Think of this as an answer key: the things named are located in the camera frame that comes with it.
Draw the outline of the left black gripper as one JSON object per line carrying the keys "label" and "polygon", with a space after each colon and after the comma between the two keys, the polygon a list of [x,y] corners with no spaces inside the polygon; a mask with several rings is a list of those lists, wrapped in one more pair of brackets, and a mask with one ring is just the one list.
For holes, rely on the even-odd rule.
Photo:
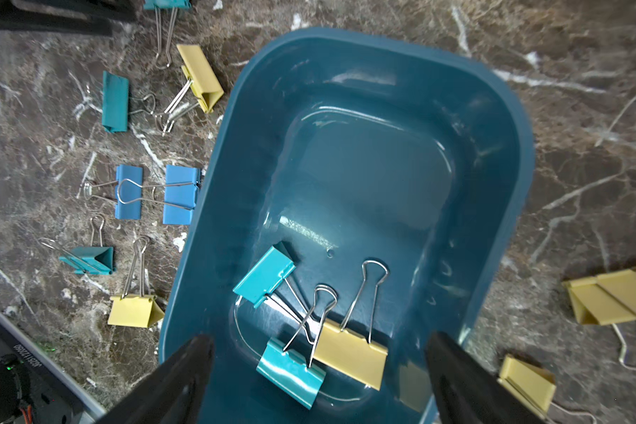
{"label": "left black gripper", "polygon": [[33,10],[0,0],[0,30],[111,36],[114,21],[136,21],[129,1],[31,1]]}

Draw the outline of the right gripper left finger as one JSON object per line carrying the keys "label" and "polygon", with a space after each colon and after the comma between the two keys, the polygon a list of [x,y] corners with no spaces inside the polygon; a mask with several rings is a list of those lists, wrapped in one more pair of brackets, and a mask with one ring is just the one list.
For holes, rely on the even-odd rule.
{"label": "right gripper left finger", "polygon": [[214,339],[193,337],[98,422],[198,422],[214,359]]}

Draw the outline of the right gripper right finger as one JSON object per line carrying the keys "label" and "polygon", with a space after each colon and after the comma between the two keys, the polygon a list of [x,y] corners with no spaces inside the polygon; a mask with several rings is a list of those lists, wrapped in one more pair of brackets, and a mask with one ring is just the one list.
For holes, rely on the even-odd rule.
{"label": "right gripper right finger", "polygon": [[448,334],[430,335],[426,362],[441,422],[542,422]]}

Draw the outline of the teal binder clip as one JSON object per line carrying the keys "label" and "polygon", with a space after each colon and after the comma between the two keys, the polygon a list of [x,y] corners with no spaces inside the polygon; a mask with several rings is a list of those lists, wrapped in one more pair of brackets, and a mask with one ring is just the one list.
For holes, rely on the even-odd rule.
{"label": "teal binder clip", "polygon": [[157,107],[155,95],[149,93],[140,98],[142,107],[137,111],[130,111],[130,82],[125,77],[120,77],[104,71],[102,75],[102,127],[112,134],[124,133],[128,129],[129,117],[137,113],[153,115]]}
{"label": "teal binder clip", "polygon": [[[284,242],[273,245],[247,272],[233,292],[245,300],[250,301],[254,308],[270,302],[272,307],[278,309],[286,317],[300,324],[308,312],[305,297],[300,292],[292,273],[296,270],[293,259]],[[275,294],[282,283],[285,283],[290,293],[299,304],[302,314],[297,312],[283,298]]]}
{"label": "teal binder clip", "polygon": [[52,250],[57,258],[70,266],[75,274],[107,276],[114,273],[114,248],[104,245],[104,235],[102,231],[105,226],[105,218],[97,214],[89,220],[92,234],[90,242],[94,243],[97,238],[98,245],[86,247],[74,247],[65,249],[51,238],[39,238],[38,242]]}
{"label": "teal binder clip", "polygon": [[[157,29],[157,54],[155,54],[153,66],[159,70],[168,69],[172,63],[171,42],[173,39],[174,28],[176,26],[176,20],[178,17],[178,10],[190,9],[192,7],[191,2],[189,0],[145,0],[142,7],[144,11],[155,12],[155,28]],[[163,47],[162,36],[162,11],[171,12],[165,47]]]}

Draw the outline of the blue binder clip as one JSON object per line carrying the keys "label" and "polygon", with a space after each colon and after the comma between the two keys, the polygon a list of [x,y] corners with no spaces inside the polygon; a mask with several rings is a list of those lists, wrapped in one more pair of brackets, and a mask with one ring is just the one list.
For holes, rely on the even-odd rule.
{"label": "blue binder clip", "polygon": [[120,164],[116,167],[115,179],[95,183],[86,179],[82,192],[86,201],[110,203],[118,220],[141,218],[141,195],[143,169],[138,166]]}
{"label": "blue binder clip", "polygon": [[200,190],[201,170],[168,165],[165,177],[162,185],[148,184],[143,180],[141,205],[160,204],[165,225],[191,224]]}

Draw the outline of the teal plastic storage box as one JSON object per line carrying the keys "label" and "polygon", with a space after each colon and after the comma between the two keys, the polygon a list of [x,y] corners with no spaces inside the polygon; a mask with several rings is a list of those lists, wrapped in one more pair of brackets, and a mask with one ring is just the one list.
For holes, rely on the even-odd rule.
{"label": "teal plastic storage box", "polygon": [[[257,53],[219,129],[159,342],[215,358],[201,423],[431,423],[429,336],[464,342],[535,170],[517,95],[484,65],[333,28]],[[310,349],[273,304],[233,289],[270,247],[295,288],[338,295],[330,318],[388,348],[380,390],[329,369],[312,408],[257,372],[272,337]]]}

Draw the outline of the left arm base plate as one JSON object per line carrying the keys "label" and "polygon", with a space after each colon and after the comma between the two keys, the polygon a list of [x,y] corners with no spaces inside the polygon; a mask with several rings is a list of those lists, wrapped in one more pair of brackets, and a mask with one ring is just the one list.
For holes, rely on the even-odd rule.
{"label": "left arm base plate", "polygon": [[0,423],[79,423],[72,392],[0,325]]}

